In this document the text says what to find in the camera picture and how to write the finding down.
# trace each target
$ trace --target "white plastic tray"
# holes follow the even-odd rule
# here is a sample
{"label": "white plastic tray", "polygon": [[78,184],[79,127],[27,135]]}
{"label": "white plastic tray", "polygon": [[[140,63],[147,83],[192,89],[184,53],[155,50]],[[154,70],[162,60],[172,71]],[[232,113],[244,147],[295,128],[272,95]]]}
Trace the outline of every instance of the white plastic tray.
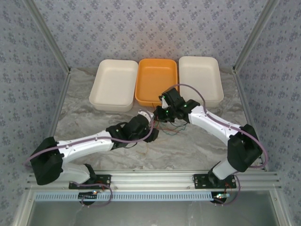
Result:
{"label": "white plastic tray", "polygon": [[137,71],[138,63],[132,60],[103,60],[90,93],[90,103],[97,110],[131,110]]}
{"label": "white plastic tray", "polygon": [[[181,57],[179,80],[196,88],[205,98],[207,107],[216,107],[224,98],[219,66],[212,57]],[[193,99],[203,103],[198,94],[188,87],[181,86],[180,94],[186,101]]]}

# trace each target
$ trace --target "marble surface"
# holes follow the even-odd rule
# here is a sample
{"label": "marble surface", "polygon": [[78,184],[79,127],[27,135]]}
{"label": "marble surface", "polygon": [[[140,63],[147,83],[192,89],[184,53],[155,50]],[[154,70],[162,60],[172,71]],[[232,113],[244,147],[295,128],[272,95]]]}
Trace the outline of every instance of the marble surface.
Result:
{"label": "marble surface", "polygon": [[[95,134],[123,121],[129,121],[144,108],[135,102],[126,113],[107,113],[93,108],[89,95],[97,68],[72,68],[71,80],[55,132],[56,140],[67,140]],[[245,125],[246,118],[232,75],[222,73],[224,100],[212,113],[236,124]],[[170,136],[162,131],[152,143],[140,142],[133,148],[119,148],[91,154],[74,161],[88,163],[96,170],[208,170],[226,157],[226,146],[205,130],[188,124],[184,131]]]}

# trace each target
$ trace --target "enclosure wall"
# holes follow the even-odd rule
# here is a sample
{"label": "enclosure wall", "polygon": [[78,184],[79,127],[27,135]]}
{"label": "enclosure wall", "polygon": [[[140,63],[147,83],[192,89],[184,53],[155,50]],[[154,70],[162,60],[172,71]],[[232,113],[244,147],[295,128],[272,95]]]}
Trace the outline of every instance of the enclosure wall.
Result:
{"label": "enclosure wall", "polygon": [[21,0],[0,1],[0,225],[11,224],[65,73]]}
{"label": "enclosure wall", "polygon": [[269,169],[301,225],[301,2],[281,0],[239,72]]}
{"label": "enclosure wall", "polygon": [[266,0],[35,0],[70,67],[211,56],[234,65]]}

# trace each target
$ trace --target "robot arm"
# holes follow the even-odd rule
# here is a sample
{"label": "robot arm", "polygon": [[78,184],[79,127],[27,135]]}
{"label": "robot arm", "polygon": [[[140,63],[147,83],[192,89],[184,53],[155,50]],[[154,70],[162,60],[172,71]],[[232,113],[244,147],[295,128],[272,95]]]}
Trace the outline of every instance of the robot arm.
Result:
{"label": "robot arm", "polygon": [[[56,142],[53,137],[46,138],[32,156],[45,149],[52,150],[30,160],[37,184],[46,185],[55,180],[70,180],[81,184],[91,180],[94,171],[90,165],[79,166],[70,162],[88,154],[125,147],[129,143],[122,141],[135,141],[145,137],[150,132],[150,116],[153,117],[153,114],[140,111],[129,122],[110,126],[97,134],[79,139]],[[157,137],[158,130],[153,129],[144,141],[151,142]]]}
{"label": "robot arm", "polygon": [[[159,121],[174,122],[174,119],[185,120],[197,125],[219,138],[227,147],[227,158],[217,163],[208,173],[210,182],[219,187],[223,180],[235,172],[245,172],[248,167],[262,154],[259,146],[249,137],[231,128],[240,128],[257,139],[257,135],[250,125],[240,126],[228,122],[209,111],[205,111],[200,103],[189,100],[187,102],[173,88],[159,97],[162,107],[157,106],[155,117]],[[221,125],[208,117],[228,126]]]}

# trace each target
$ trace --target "wire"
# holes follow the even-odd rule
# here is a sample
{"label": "wire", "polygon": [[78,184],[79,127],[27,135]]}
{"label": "wire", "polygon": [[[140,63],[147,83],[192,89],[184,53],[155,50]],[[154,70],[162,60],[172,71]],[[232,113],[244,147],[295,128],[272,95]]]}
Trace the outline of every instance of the wire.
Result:
{"label": "wire", "polygon": [[135,147],[137,144],[138,144],[138,143],[136,142],[133,146],[131,146],[131,147],[124,147],[124,148],[125,148],[125,149],[130,149],[130,148],[132,148],[132,147]]}
{"label": "wire", "polygon": [[32,159],[38,157],[39,155],[41,155],[41,154],[43,154],[43,153],[50,152],[50,151],[53,151],[53,150],[57,150],[57,149],[60,149],[60,148],[66,148],[67,146],[70,147],[70,146],[74,146],[74,145],[79,145],[79,144],[86,143],[86,142],[89,142],[89,141],[96,141],[97,139],[114,140],[114,141],[118,141],[118,142],[121,142],[121,143],[127,143],[127,144],[130,144],[130,143],[138,143],[138,142],[140,142],[140,141],[143,141],[143,140],[145,140],[146,138],[148,138],[148,137],[151,135],[152,130],[153,130],[153,128],[154,128],[154,123],[153,123],[153,122],[154,122],[154,119],[152,118],[151,114],[150,114],[148,111],[145,111],[145,112],[146,112],[146,113],[148,114],[148,116],[150,117],[150,131],[149,131],[149,133],[148,133],[145,137],[143,137],[143,138],[141,138],[141,139],[138,139],[138,140],[122,140],[122,139],[113,138],[113,137],[93,137],[93,138],[87,138],[87,139],[84,139],[84,140],[75,141],[75,142],[70,143],[70,144],[67,144],[67,145],[59,145],[59,146],[55,146],[55,147],[46,148],[46,149],[44,149],[44,150],[42,150],[42,151],[39,151],[39,152],[33,154],[33,155],[30,156],[29,158],[27,158],[27,159],[25,160],[25,162],[23,163],[23,165],[27,165],[27,163],[28,163],[30,160],[32,160]]}
{"label": "wire", "polygon": [[238,192],[237,192],[237,195],[235,196],[235,198],[233,200],[231,200],[230,202],[227,202],[227,203],[223,203],[222,201],[213,198],[215,201],[220,202],[220,205],[224,205],[224,206],[230,205],[230,204],[234,203],[237,200],[237,198],[239,197],[239,195],[240,195],[240,188],[241,188],[240,187],[240,181],[239,181],[238,176],[236,174],[234,174],[234,177],[235,177],[235,179],[236,179],[236,181],[238,183]]}
{"label": "wire", "polygon": [[[175,136],[175,135],[177,135],[180,131],[185,130],[185,129],[186,129],[186,125],[184,125],[184,128],[182,128],[182,129],[180,129],[180,130],[177,131],[177,130],[175,130],[175,129],[161,128],[161,127],[160,127],[160,122],[159,122],[159,129],[160,129],[162,132],[164,132],[165,134],[167,134],[167,135]],[[170,133],[165,132],[165,130],[172,131],[172,132],[175,132],[175,133],[174,133],[174,134],[170,134]]]}
{"label": "wire", "polygon": [[159,121],[156,121],[156,122],[155,122],[155,129],[157,129],[158,126],[159,126]]}
{"label": "wire", "polygon": [[232,187],[227,182],[225,182],[225,185],[230,188],[230,190],[231,190],[230,195],[232,195]]}
{"label": "wire", "polygon": [[172,124],[174,127],[177,127],[177,128],[179,128],[179,127],[186,126],[186,125],[188,124],[188,122],[187,122],[187,123],[185,123],[185,124],[183,124],[183,125],[180,125],[180,126],[176,126],[176,125],[174,125],[172,122],[170,122],[170,124]]}
{"label": "wire", "polygon": [[101,180],[96,181],[96,183],[103,184],[103,182]]}
{"label": "wire", "polygon": [[[75,182],[75,181],[71,181],[70,183],[75,184],[77,187],[100,186],[100,187],[106,187],[106,188],[109,189],[109,191],[110,191],[110,193],[111,193],[111,194],[110,194],[109,200],[106,201],[105,203],[102,203],[102,204],[93,205],[92,207],[104,207],[104,206],[110,204],[110,202],[112,201],[112,198],[113,198],[113,191],[112,191],[112,189],[111,189],[109,186],[107,186],[107,185],[105,185],[105,184],[97,183],[97,184],[90,184],[90,185],[82,185],[82,184],[79,184],[79,183],[77,183],[77,182]],[[88,195],[84,195],[84,196],[82,197],[82,199],[81,199],[81,204],[82,204],[83,206],[87,206],[87,205],[84,204],[84,199],[85,199],[85,197],[87,197],[87,196],[88,196]]]}
{"label": "wire", "polygon": [[260,165],[260,166],[250,166],[250,168],[261,169],[262,167],[265,167],[268,164],[268,160],[269,160],[268,152],[265,150],[264,146],[259,142],[258,139],[256,139],[251,134],[249,134],[249,133],[247,133],[247,132],[245,132],[245,131],[243,131],[243,130],[241,130],[239,128],[231,127],[230,125],[228,125],[228,124],[226,124],[226,123],[224,123],[222,121],[219,121],[219,120],[215,119],[214,117],[212,117],[210,114],[208,114],[207,113],[207,109],[206,109],[206,101],[205,101],[204,97],[194,87],[192,87],[190,85],[187,85],[187,84],[181,84],[181,83],[179,83],[179,84],[175,84],[175,85],[171,86],[168,90],[170,90],[170,89],[172,89],[172,88],[174,88],[176,86],[186,86],[186,87],[189,87],[189,88],[193,89],[201,97],[201,99],[203,100],[204,112],[205,112],[206,116],[208,116],[208,118],[210,118],[211,120],[213,120],[214,122],[216,122],[216,123],[218,123],[218,124],[220,124],[222,126],[225,126],[225,127],[229,128],[229,129],[236,130],[236,131],[238,131],[238,132],[246,135],[247,137],[251,138],[261,148],[261,150],[262,150],[262,152],[264,154],[264,163],[262,165]]}

